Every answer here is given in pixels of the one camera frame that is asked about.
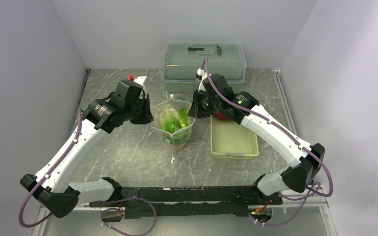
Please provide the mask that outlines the watermelon slice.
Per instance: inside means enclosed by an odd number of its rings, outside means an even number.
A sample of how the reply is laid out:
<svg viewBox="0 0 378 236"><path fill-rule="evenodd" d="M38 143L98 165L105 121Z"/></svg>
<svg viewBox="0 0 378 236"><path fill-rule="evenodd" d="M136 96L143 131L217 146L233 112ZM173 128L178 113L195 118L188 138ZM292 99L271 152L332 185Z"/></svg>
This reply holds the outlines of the watermelon slice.
<svg viewBox="0 0 378 236"><path fill-rule="evenodd" d="M190 117L188 116L188 109L181 108L178 111L179 123L182 128L188 127L190 125Z"/></svg>

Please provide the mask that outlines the green cabbage leaf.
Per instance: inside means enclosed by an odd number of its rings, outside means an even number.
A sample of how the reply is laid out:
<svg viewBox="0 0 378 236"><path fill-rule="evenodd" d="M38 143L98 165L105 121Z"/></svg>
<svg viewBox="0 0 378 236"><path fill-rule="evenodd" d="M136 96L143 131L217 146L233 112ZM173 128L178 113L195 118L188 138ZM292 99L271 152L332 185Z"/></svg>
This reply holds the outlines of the green cabbage leaf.
<svg viewBox="0 0 378 236"><path fill-rule="evenodd" d="M178 113L161 113L159 116L159 125L161 130L164 130L170 134L176 132L176 134L173 136L168 134L162 135L163 139L165 141L168 141L171 145L180 146L188 141L190 136L190 129L186 129L177 133L177 131L183 129L179 123Z"/></svg>

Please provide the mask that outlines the clear dotted zip bag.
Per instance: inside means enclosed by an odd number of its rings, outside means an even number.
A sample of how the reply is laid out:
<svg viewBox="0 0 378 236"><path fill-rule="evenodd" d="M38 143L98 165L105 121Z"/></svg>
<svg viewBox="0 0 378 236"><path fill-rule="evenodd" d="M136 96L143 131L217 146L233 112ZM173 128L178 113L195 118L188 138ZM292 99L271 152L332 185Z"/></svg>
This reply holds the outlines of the clear dotted zip bag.
<svg viewBox="0 0 378 236"><path fill-rule="evenodd" d="M189 141L195 119L188 115L191 103L176 99L173 94L151 108L152 127L173 151L180 151Z"/></svg>

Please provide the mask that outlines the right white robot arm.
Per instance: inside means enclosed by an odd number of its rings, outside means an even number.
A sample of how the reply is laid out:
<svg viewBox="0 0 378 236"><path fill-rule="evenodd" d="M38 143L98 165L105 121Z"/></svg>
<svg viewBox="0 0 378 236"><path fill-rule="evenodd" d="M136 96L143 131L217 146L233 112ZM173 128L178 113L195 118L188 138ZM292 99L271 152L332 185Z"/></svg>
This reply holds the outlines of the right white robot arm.
<svg viewBox="0 0 378 236"><path fill-rule="evenodd" d="M304 192L322 167L325 148L319 143L311 145L287 130L249 93L234 93L224 76L208 75L199 69L196 77L201 83L193 93L190 117L222 114L260 136L287 163L285 169L257 179L251 192L253 201L263 204L272 194L287 189Z"/></svg>

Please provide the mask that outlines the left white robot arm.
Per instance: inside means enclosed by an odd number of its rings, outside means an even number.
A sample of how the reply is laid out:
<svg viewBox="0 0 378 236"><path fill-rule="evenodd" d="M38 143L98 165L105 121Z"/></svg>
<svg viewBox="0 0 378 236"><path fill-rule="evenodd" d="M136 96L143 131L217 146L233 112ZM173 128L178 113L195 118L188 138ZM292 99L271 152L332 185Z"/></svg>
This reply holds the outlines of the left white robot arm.
<svg viewBox="0 0 378 236"><path fill-rule="evenodd" d="M62 218L77 205L104 201L114 207L121 202L122 187L110 177L77 183L74 174L93 148L125 122L145 125L154 118L146 92L147 76L121 80L107 98L96 99L79 112L76 128L56 155L36 174L20 183L53 216Z"/></svg>

